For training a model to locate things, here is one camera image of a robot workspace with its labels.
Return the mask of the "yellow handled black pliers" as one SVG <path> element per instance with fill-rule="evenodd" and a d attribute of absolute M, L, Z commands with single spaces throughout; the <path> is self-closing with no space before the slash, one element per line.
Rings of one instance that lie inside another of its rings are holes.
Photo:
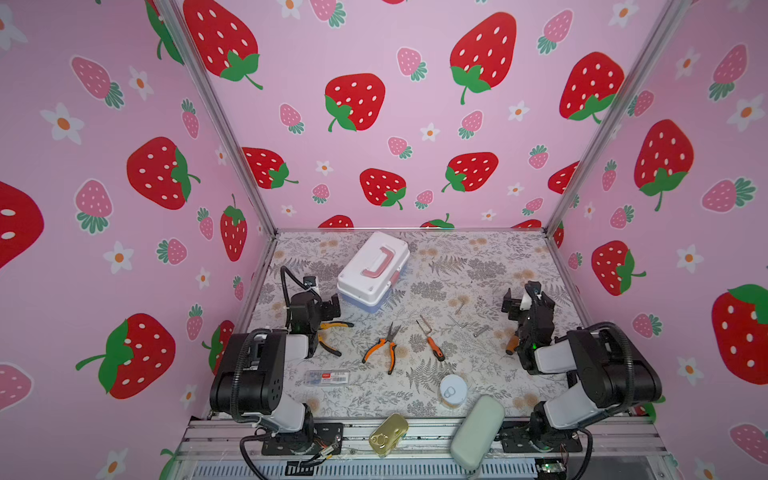
<path fill-rule="evenodd" d="M 318 343 L 327 353 L 341 357 L 342 352 L 335 347 L 334 341 L 338 339 L 341 331 L 354 328 L 355 324 L 347 321 L 323 322 L 320 324 L 318 332 Z"/>

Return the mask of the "metal hex key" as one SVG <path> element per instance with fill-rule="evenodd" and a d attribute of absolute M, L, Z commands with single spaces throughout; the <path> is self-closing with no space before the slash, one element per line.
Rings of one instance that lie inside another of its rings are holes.
<path fill-rule="evenodd" d="M 458 304 L 458 307 L 457 307 L 457 309 L 455 310 L 454 314 L 455 314 L 455 315 L 459 315 L 459 314 L 461 313 L 461 311 L 462 311 L 462 309 L 463 309 L 463 307 L 464 307 L 464 305 L 465 305 L 465 304 L 466 304 L 466 301 L 465 301 L 464 299 L 460 299 L 460 300 L 459 300 L 459 304 Z"/>

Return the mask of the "white tool box pink handle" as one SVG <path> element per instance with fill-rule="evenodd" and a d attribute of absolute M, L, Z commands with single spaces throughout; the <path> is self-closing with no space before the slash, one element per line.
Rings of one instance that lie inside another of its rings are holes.
<path fill-rule="evenodd" d="M 339 273 L 338 293 L 368 313 L 377 312 L 402 276 L 409 257 L 406 241 L 374 232 Z"/>

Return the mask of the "orange handled small tool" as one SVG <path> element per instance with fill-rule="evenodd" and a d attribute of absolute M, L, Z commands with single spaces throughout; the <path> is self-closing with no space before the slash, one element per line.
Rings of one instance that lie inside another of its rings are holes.
<path fill-rule="evenodd" d="M 427 344 L 430 347 L 430 350 L 433 354 L 433 356 L 439 361 L 444 362 L 445 361 L 445 355 L 442 351 L 442 349 L 438 346 L 435 339 L 433 338 L 433 331 L 434 329 L 431 327 L 431 325 L 428 323 L 425 317 L 420 316 L 421 320 L 417 322 L 419 328 L 422 330 L 423 334 L 425 335 Z"/>

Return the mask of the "orange needle nose pliers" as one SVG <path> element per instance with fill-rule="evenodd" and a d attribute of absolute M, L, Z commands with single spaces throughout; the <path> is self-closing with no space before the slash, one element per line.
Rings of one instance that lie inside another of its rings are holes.
<path fill-rule="evenodd" d="M 383 338 L 380 338 L 374 345 L 372 345 L 364 354 L 361 362 L 363 364 L 367 363 L 370 359 L 370 357 L 381 349 L 386 349 L 389 355 L 389 368 L 387 371 L 388 375 L 392 375 L 397 362 L 397 356 L 396 356 L 396 347 L 397 344 L 395 342 L 395 337 L 397 333 L 399 332 L 400 327 L 395 327 L 393 323 L 390 324 L 387 335 Z"/>

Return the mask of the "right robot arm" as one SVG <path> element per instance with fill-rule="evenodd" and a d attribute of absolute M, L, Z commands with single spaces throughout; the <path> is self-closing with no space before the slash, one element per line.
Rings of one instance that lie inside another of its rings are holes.
<path fill-rule="evenodd" d="M 627 335 L 612 322 L 554 335 L 556 304 L 538 282 L 520 298 L 506 292 L 501 311 L 517 323 L 506 347 L 530 375 L 564 374 L 568 389 L 533 407 L 526 424 L 498 432 L 506 452 L 579 451 L 579 431 L 662 397 L 662 383 Z"/>

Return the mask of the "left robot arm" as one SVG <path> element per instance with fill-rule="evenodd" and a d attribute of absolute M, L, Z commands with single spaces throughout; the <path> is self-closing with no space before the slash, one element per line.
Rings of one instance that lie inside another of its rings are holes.
<path fill-rule="evenodd" d="M 330 455 L 340 451 L 343 426 L 317 423 L 306 403 L 283 391 L 285 365 L 310 359 L 319 345 L 318 331 L 341 316 L 336 294 L 322 300 L 314 291 L 293 295 L 288 325 L 235 334 L 210 390 L 210 407 L 238 423 L 252 423 L 264 456 Z"/>

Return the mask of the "small metal bolt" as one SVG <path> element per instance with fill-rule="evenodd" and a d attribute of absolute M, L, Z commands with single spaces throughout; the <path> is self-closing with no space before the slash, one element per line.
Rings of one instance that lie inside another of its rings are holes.
<path fill-rule="evenodd" d="M 482 326 L 481 328 L 479 328 L 477 331 L 475 331 L 473 333 L 473 337 L 477 338 L 477 337 L 479 337 L 480 335 L 482 335 L 484 332 L 486 332 L 488 330 L 490 330 L 490 326 L 484 325 L 484 326 Z"/>

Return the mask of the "grey green glasses case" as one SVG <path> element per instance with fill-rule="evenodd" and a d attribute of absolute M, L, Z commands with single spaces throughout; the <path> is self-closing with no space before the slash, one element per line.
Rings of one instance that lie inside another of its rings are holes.
<path fill-rule="evenodd" d="M 467 471 L 476 470 L 490 451 L 505 418 L 503 405 L 482 395 L 466 416 L 450 444 L 453 460 Z"/>

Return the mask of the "gold sardine tin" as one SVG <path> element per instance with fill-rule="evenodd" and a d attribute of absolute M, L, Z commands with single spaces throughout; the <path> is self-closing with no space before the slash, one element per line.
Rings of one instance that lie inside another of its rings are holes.
<path fill-rule="evenodd" d="M 391 414 L 368 437 L 372 451 L 381 458 L 388 456 L 407 434 L 409 423 L 399 413 Z"/>

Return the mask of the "aluminium front rail frame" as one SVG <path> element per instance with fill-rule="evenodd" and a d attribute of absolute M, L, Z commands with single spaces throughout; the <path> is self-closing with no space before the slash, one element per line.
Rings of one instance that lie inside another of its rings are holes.
<path fill-rule="evenodd" d="M 240 440 L 254 428 L 229 420 L 190 423 L 174 462 L 170 479 L 680 479 L 677 462 L 657 430 L 644 417 L 619 416 L 590 427 L 581 436 L 578 452 L 557 447 L 550 452 L 507 452 L 492 443 L 475 470 L 461 467 L 449 447 L 461 424 L 458 418 L 414 418 L 398 445 L 387 456 L 373 452 L 369 438 L 381 419 L 341 418 L 338 452 L 313 468 L 301 467 L 292 455 L 264 456 L 259 442 Z"/>

